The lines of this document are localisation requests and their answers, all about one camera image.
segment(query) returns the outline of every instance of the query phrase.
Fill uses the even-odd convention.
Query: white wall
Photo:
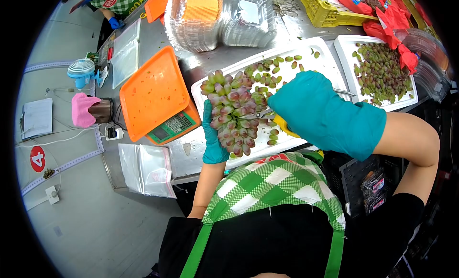
[[[68,14],[79,0],[60,4],[40,34],[28,64],[45,61],[75,60],[87,51],[95,52],[103,19],[101,12],[83,7]],[[70,101],[75,93],[57,92],[58,87],[74,87],[66,68],[35,71],[24,75],[21,83],[16,122],[22,105],[46,97],[53,98],[53,117],[73,126]],[[38,143],[66,139],[81,130],[53,120],[54,134],[39,137]],[[20,141],[16,126],[16,141]],[[21,143],[32,145],[34,142]],[[43,147],[46,168],[54,169],[74,158],[96,150],[94,132],[85,131],[75,139]],[[16,149],[20,186],[24,187],[43,172],[30,166],[30,149]],[[158,261],[159,247],[171,216],[181,212],[174,200],[143,197],[131,200],[115,193],[102,159],[91,158],[62,172],[60,201],[44,202],[28,214],[47,254],[65,277],[142,277]],[[30,204],[45,196],[45,189],[59,184],[55,176],[24,196]]]

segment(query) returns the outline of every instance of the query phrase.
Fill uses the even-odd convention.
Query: yellow scissors handle
[[[274,117],[274,120],[273,122],[275,122],[276,124],[278,124],[280,126],[280,129],[283,130],[284,132],[286,132],[288,135],[292,136],[292,137],[300,137],[299,135],[297,135],[296,133],[290,131],[288,129],[288,126],[287,126],[287,122],[280,117],[280,115],[276,114],[276,116]]]

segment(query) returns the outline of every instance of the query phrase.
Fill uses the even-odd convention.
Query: digital scale
[[[201,125],[171,46],[151,57],[121,87],[119,98],[133,142],[163,145]]]

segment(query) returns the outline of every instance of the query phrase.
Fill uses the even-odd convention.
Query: black plastic crate
[[[349,155],[325,151],[322,165],[331,191],[352,218],[365,215],[360,185],[370,171],[382,169],[387,195],[393,194],[402,177],[401,159],[385,155],[371,155],[365,161],[358,161]]]

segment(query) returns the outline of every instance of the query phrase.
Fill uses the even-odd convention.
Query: teal glove
[[[204,115],[202,118],[202,128],[204,129],[204,137],[206,138],[206,151],[202,157],[202,161],[207,164],[216,164],[227,161],[230,158],[230,153],[222,148],[217,138],[217,131],[211,128],[212,121],[212,104],[209,100],[204,102]]]
[[[386,126],[386,112],[368,103],[346,102],[330,80],[313,71],[300,72],[268,100],[292,132],[323,150],[367,159]]]

